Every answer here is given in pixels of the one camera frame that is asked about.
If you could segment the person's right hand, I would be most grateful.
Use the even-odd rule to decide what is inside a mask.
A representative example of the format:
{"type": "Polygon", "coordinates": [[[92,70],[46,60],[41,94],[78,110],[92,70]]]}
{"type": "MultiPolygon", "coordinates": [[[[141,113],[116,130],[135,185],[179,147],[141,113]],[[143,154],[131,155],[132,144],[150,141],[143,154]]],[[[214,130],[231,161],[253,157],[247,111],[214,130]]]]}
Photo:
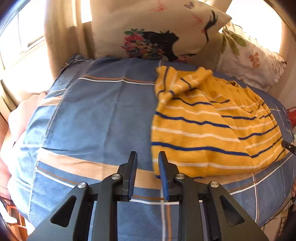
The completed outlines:
{"type": "Polygon", "coordinates": [[[292,188],[291,188],[291,195],[292,197],[295,197],[296,195],[296,183],[293,182],[292,188]]]}

